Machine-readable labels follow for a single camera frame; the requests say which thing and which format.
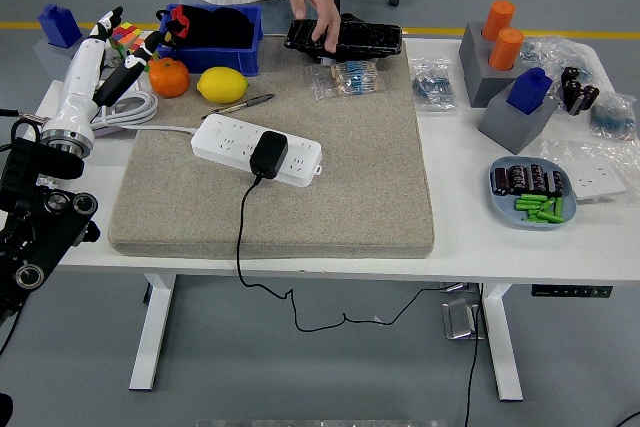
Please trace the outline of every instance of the black cable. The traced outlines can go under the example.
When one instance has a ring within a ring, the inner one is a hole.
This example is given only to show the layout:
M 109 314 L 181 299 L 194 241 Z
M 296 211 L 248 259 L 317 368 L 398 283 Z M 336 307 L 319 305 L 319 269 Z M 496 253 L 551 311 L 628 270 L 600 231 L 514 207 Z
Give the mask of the black cable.
M 242 275 L 242 270 L 240 269 L 240 243 L 242 241 L 242 230 L 244 228 L 244 209 L 245 209 L 245 204 L 246 204 L 246 201 L 247 201 L 247 197 L 249 196 L 251 191 L 258 186 L 258 184 L 260 183 L 261 180 L 262 180 L 261 176 L 259 176 L 259 175 L 256 176 L 256 179 L 253 182 L 253 185 L 251 187 L 249 187 L 249 189 L 245 192 L 244 196 L 242 197 L 242 204 L 241 204 L 241 207 L 240 207 L 240 231 L 238 232 L 238 242 L 236 243 L 236 267 L 237 267 L 237 271 L 238 271 L 238 278 L 240 279 L 240 282 L 242 282 L 242 285 L 244 285 L 245 287 L 260 287 L 261 289 L 266 290 L 271 295 L 273 295 L 274 297 L 276 297 L 276 298 L 278 298 L 280 300 L 286 300 L 287 298 L 290 298 L 291 299 L 291 307 L 293 308 L 294 323 L 295 323 L 296 328 L 300 332 L 308 333 L 308 332 L 318 332 L 320 330 L 333 329 L 333 328 L 339 327 L 339 326 L 341 326 L 341 325 L 343 325 L 343 324 L 345 324 L 347 322 L 352 323 L 352 324 L 392 325 L 411 306 L 411 304 L 413 304 L 413 302 L 415 302 L 415 300 L 418 298 L 418 296 L 422 292 L 443 290 L 443 289 L 448 289 L 450 287 L 453 287 L 454 285 L 457 285 L 457 283 L 455 283 L 455 284 L 452 284 L 452 285 L 446 286 L 446 287 L 420 289 L 416 293 L 416 295 L 414 295 L 413 298 L 409 301 L 409 303 L 407 305 L 405 305 L 404 308 L 393 318 L 393 320 L 391 320 L 389 322 L 383 322 L 381 320 L 354 320 L 354 319 L 350 319 L 349 317 L 347 317 L 347 314 L 345 314 L 343 312 L 342 313 L 342 320 L 340 322 L 335 323 L 335 324 L 325 325 L 323 327 L 316 327 L 314 329 L 304 329 L 304 328 L 300 327 L 300 324 L 298 322 L 298 309 L 296 308 L 296 302 L 295 302 L 295 299 L 293 297 L 293 289 L 289 289 L 283 295 L 283 294 L 278 294 L 278 293 L 274 292 L 273 290 L 271 290 L 269 287 L 267 287 L 264 284 L 261 284 L 261 283 L 250 284 L 244 279 L 244 276 Z
M 0 109 L 0 117 L 20 117 L 20 112 L 17 110 Z
M 27 302 L 27 299 L 24 299 L 22 301 L 22 304 L 20 305 L 20 309 L 16 313 L 16 318 L 13 319 L 13 325 L 11 326 L 11 330 L 9 331 L 9 334 L 7 335 L 7 338 L 4 340 L 4 344 L 2 344 L 2 348 L 0 349 L 0 356 L 2 356 L 2 354 L 5 351 L 5 349 L 9 345 L 9 341 L 11 340 L 11 337 L 13 336 L 13 332 L 16 330 L 16 326 L 18 325 L 18 321 L 20 320 L 20 315 L 22 315 L 22 311 L 24 310 L 24 304 L 26 302 Z
M 624 419 L 622 422 L 620 422 L 619 424 L 616 424 L 616 427 L 620 427 L 621 425 L 626 424 L 627 422 L 629 422 L 631 419 L 633 419 L 634 417 L 637 417 L 638 415 L 640 415 L 640 410 L 638 412 L 636 412 L 635 414 L 631 414 L 629 417 L 627 417 L 626 419 Z
M 33 131 L 35 132 L 35 135 L 36 135 L 35 142 L 36 144 L 39 144 L 40 143 L 40 125 L 31 119 L 18 119 L 13 123 L 13 125 L 11 126 L 11 143 L 13 144 L 13 142 L 16 140 L 18 127 L 20 127 L 22 124 L 30 125 L 33 128 Z
M 471 380 L 473 379 L 473 371 L 476 368 L 476 361 L 478 360 L 478 316 L 482 312 L 482 294 L 484 292 L 484 285 L 480 284 L 480 300 L 478 301 L 478 309 L 473 316 L 473 330 L 476 333 L 475 345 L 473 347 L 473 362 L 471 363 L 471 370 L 469 371 L 469 384 L 467 385 L 467 414 L 464 418 L 464 427 L 469 425 L 469 413 L 471 411 Z

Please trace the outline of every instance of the yellow floor line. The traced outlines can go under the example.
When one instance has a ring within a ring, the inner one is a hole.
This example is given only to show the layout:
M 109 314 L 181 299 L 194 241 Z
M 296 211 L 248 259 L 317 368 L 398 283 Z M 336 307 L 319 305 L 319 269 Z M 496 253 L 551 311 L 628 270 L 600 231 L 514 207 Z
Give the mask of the yellow floor line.
M 154 30 L 158 24 L 134 23 L 142 30 Z M 79 22 L 78 25 L 85 29 L 91 29 L 91 22 Z M 8 30 L 35 30 L 41 29 L 39 22 L 0 22 L 0 29 Z M 461 37 L 463 28 L 447 27 L 403 27 L 402 32 L 407 35 L 444 35 Z M 614 40 L 640 40 L 640 32 L 607 32 L 607 31 L 583 31 L 583 30 L 522 30 L 525 36 L 541 37 L 545 35 L 557 35 L 559 37 L 579 39 L 614 39 Z
M 464 29 L 439 27 L 403 27 L 402 32 L 407 35 L 448 35 L 461 37 Z M 542 37 L 556 35 L 558 37 L 573 37 L 581 39 L 616 39 L 640 40 L 640 32 L 604 32 L 583 30 L 522 30 L 525 36 Z

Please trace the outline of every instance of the pen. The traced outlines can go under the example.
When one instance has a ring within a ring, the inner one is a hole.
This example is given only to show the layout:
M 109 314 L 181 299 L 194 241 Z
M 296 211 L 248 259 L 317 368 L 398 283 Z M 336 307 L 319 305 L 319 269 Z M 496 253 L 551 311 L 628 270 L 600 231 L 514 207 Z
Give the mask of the pen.
M 219 109 L 214 109 L 206 115 L 202 116 L 202 119 L 206 119 L 207 116 L 211 114 L 229 114 L 231 112 L 235 112 L 236 110 L 245 109 L 247 107 L 251 107 L 253 105 L 261 104 L 262 102 L 266 102 L 267 100 L 271 100 L 275 97 L 275 94 L 266 94 L 261 95 L 260 97 L 254 97 L 253 99 L 249 99 L 241 104 L 232 105 L 231 107 L 220 107 Z

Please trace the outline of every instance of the gray cube holder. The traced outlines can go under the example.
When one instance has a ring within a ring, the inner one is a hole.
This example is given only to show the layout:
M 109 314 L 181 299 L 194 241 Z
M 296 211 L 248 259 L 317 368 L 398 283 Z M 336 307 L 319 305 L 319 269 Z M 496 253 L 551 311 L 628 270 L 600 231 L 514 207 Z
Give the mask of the gray cube holder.
M 485 108 L 493 97 L 527 70 L 520 57 L 509 71 L 491 67 L 489 56 L 495 42 L 482 37 L 483 26 L 484 22 L 467 24 L 459 51 L 469 104 L 474 108 Z
M 511 87 L 507 86 L 489 101 L 478 130 L 509 152 L 519 154 L 540 135 L 558 104 L 545 97 L 544 102 L 527 115 L 507 102 Z

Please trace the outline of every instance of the outlet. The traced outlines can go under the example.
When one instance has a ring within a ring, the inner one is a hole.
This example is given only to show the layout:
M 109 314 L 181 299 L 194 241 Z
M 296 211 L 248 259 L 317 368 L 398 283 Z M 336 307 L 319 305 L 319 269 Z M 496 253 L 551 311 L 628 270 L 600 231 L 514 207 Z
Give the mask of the outlet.
M 577 200 L 597 199 L 627 191 L 616 171 L 603 159 L 581 159 L 561 164 Z
M 251 172 L 249 159 L 267 129 L 241 120 L 212 114 L 191 139 L 193 153 L 203 159 Z M 274 180 L 298 187 L 308 186 L 322 172 L 322 147 L 318 142 L 285 132 L 288 151 Z

